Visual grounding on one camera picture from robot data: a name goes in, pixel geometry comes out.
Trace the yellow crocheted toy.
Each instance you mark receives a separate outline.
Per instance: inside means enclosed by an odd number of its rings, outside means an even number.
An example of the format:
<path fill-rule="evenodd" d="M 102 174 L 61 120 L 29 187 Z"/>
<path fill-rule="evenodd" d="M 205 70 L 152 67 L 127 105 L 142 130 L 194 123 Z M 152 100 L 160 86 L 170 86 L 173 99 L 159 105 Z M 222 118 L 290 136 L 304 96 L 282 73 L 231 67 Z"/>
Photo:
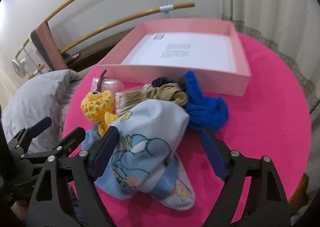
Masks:
<path fill-rule="evenodd" d="M 114 95 L 111 91 L 89 92 L 81 102 L 81 110 L 84 116 L 90 121 L 98 124 L 100 137 L 108 130 L 119 116 L 114 113 Z"/>

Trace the cotton swabs plastic bag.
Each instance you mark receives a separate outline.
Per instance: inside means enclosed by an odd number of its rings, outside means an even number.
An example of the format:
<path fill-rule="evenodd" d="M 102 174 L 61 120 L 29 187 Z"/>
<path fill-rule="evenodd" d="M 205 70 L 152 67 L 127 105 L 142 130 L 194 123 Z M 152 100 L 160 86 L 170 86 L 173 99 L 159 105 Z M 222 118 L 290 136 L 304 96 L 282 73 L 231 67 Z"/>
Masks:
<path fill-rule="evenodd" d="M 135 105 L 145 101 L 146 90 L 149 85 L 133 87 L 124 91 L 116 92 L 114 95 L 115 107 L 114 110 L 117 115 L 122 116 Z"/>

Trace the patterned light blue sock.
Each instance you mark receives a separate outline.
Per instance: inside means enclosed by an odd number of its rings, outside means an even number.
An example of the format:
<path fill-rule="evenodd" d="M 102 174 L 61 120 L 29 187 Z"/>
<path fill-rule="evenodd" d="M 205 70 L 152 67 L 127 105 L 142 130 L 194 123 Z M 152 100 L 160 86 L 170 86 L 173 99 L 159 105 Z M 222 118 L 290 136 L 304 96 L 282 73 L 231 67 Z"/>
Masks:
<path fill-rule="evenodd" d="M 189 115 L 175 103 L 134 106 L 112 123 L 119 138 L 97 187 L 120 200 L 142 192 L 169 208 L 191 209 L 195 193 L 176 153 L 188 124 Z"/>

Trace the royal blue knitted cloth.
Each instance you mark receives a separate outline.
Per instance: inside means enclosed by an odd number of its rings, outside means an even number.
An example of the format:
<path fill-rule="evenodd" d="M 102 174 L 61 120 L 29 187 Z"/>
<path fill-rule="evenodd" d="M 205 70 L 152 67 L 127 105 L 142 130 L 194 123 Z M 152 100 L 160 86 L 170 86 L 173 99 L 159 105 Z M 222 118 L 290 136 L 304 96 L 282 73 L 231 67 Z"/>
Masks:
<path fill-rule="evenodd" d="M 190 117 L 188 128 L 198 132 L 209 128 L 218 132 L 229 118 L 225 100 L 222 97 L 204 96 L 193 71 L 186 72 L 184 80 L 188 96 L 184 109 Z"/>

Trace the beige stocking bundle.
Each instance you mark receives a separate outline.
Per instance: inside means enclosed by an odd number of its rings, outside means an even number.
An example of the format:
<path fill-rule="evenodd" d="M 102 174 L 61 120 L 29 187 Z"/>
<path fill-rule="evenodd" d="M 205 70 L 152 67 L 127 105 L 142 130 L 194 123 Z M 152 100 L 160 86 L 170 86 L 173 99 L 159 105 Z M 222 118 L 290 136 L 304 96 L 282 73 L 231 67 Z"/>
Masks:
<path fill-rule="evenodd" d="M 145 96 L 147 99 L 173 102 L 181 107 L 188 102 L 187 94 L 177 83 L 168 83 L 160 87 L 149 87 L 145 90 Z"/>

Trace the grey quilted bedding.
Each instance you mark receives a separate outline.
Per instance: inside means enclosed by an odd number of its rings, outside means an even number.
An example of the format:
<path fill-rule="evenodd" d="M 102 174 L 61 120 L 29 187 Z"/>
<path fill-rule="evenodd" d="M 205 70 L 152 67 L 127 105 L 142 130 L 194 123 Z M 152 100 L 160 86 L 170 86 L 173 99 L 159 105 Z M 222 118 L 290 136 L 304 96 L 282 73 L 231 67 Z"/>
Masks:
<path fill-rule="evenodd" d="M 28 152 L 52 150 L 62 139 L 66 113 L 81 82 L 82 76 L 70 69 L 52 71 L 27 81 L 2 113 L 6 140 L 48 116 L 52 125 L 31 141 Z"/>

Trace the clear bag with brown tie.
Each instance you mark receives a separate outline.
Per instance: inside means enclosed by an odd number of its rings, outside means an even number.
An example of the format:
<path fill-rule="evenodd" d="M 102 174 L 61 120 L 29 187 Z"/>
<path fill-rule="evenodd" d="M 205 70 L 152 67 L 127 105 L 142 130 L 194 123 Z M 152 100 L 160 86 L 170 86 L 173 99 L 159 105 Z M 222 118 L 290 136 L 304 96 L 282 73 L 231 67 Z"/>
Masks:
<path fill-rule="evenodd" d="M 107 70 L 103 70 L 99 77 L 92 79 L 91 92 L 104 92 L 106 90 L 110 91 L 112 94 L 122 91 L 125 89 L 124 83 L 117 79 L 111 79 L 106 77 Z"/>

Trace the small white fan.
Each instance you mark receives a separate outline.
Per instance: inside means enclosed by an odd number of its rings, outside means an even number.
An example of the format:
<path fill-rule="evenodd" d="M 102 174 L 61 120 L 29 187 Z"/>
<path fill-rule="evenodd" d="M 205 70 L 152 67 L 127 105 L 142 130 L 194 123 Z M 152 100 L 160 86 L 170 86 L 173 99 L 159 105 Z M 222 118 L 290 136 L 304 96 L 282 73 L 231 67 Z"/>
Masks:
<path fill-rule="evenodd" d="M 27 73 L 25 70 L 26 59 L 13 59 L 11 64 L 18 77 L 24 78 Z"/>

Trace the pink round table cover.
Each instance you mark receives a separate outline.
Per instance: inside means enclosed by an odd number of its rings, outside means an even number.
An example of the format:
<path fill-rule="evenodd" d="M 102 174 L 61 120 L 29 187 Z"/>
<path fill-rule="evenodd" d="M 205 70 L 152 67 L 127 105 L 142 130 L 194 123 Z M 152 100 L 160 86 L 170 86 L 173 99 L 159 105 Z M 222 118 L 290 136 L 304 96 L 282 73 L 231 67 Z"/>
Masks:
<path fill-rule="evenodd" d="M 224 96 L 229 119 L 217 133 L 232 150 L 249 158 L 268 155 L 281 178 L 287 198 L 300 184 L 311 144 L 309 107 L 289 67 L 268 47 L 239 34 L 252 77 L 242 97 Z M 178 148 L 196 197 L 187 211 L 176 211 L 142 193 L 118 200 L 100 196 L 117 226 L 201 226 L 223 187 L 200 143 L 189 131 Z"/>

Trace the pink grey hanging towel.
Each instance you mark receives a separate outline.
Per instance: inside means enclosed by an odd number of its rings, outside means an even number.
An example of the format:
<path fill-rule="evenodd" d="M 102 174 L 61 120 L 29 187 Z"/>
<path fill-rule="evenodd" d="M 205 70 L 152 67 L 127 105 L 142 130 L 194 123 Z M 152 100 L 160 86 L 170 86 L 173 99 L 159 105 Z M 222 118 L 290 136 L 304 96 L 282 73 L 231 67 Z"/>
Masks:
<path fill-rule="evenodd" d="M 47 22 L 42 22 L 29 34 L 29 39 L 36 49 L 36 54 L 50 71 L 68 69 L 58 49 Z"/>

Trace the dark navy knitted item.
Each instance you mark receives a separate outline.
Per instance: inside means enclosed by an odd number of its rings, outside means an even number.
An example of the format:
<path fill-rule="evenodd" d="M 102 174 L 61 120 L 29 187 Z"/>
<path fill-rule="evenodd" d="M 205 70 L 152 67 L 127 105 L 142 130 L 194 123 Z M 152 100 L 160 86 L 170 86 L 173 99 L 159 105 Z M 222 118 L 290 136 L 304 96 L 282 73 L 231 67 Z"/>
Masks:
<path fill-rule="evenodd" d="M 174 80 L 168 79 L 167 77 L 158 77 L 158 78 L 154 79 L 151 84 L 153 87 L 161 87 L 161 86 L 163 86 L 165 84 L 169 84 L 169 83 L 176 83 L 179 85 L 179 87 L 183 91 L 187 90 L 187 86 L 184 82 L 176 82 Z"/>

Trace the white printed paper sheet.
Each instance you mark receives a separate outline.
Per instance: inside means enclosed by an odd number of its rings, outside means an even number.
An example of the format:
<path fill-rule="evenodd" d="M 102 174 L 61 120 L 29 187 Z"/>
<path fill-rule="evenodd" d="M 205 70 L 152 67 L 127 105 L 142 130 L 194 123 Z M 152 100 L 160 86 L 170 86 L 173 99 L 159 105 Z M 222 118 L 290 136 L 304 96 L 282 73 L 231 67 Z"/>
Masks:
<path fill-rule="evenodd" d="M 124 58 L 122 64 L 236 71 L 229 37 L 208 33 L 147 34 Z"/>

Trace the pink cardboard box tray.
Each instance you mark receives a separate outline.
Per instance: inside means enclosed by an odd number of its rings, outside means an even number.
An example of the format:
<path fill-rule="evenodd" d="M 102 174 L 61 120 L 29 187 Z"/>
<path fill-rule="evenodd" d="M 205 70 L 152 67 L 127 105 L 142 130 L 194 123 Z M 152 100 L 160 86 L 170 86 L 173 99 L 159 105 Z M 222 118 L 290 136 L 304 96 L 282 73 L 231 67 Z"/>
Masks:
<path fill-rule="evenodd" d="M 216 19 L 157 19 L 139 24 L 99 63 L 107 77 L 147 84 L 193 71 L 203 91 L 244 96 L 251 79 L 233 24 Z"/>

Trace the lower wooden ballet bar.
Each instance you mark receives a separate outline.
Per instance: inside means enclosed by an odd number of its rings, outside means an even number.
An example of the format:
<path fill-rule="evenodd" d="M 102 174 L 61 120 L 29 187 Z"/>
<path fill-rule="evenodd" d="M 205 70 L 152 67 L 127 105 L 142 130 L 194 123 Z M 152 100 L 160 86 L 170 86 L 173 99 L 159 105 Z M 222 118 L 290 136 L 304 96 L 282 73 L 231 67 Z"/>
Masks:
<path fill-rule="evenodd" d="M 109 30 L 115 26 L 121 25 L 123 23 L 127 23 L 129 21 L 138 19 L 138 18 L 142 18 L 142 17 L 146 17 L 146 16 L 150 16 L 152 14 L 157 14 L 157 13 L 164 13 L 164 12 L 170 12 L 173 10 L 178 10 L 178 9 L 187 9 L 187 8 L 192 8 L 195 7 L 195 3 L 193 2 L 188 2 L 188 3 L 179 3 L 179 4 L 169 4 L 169 5 L 164 5 L 164 6 L 160 6 L 158 8 L 154 8 L 154 9 L 150 9 L 150 10 L 146 10 L 146 11 L 142 11 L 142 12 L 138 12 L 135 14 L 131 14 L 127 17 L 118 19 L 114 22 L 111 22 L 109 24 L 106 24 L 98 29 L 95 29 L 94 31 L 88 33 L 87 35 L 84 35 L 82 37 L 80 37 L 79 39 L 77 39 L 76 41 L 72 42 L 71 44 L 69 44 L 68 46 L 65 46 L 63 49 L 57 51 L 57 53 L 59 53 L 61 56 L 63 54 L 65 54 L 68 50 L 76 47 L 77 45 L 79 45 L 80 43 L 88 40 L 89 38 L 92 38 L 106 30 Z"/>

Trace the cream embroidered curtain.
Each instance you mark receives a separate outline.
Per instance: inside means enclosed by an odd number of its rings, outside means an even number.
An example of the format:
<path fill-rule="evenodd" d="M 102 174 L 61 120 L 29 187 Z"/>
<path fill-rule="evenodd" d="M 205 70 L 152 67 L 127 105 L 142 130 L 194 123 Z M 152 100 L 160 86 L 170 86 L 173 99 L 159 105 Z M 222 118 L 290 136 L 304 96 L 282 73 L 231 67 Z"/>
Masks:
<path fill-rule="evenodd" d="M 311 151 L 291 199 L 291 222 L 319 193 L 319 0 L 219 0 L 220 16 L 273 50 L 304 91 L 311 117 Z"/>

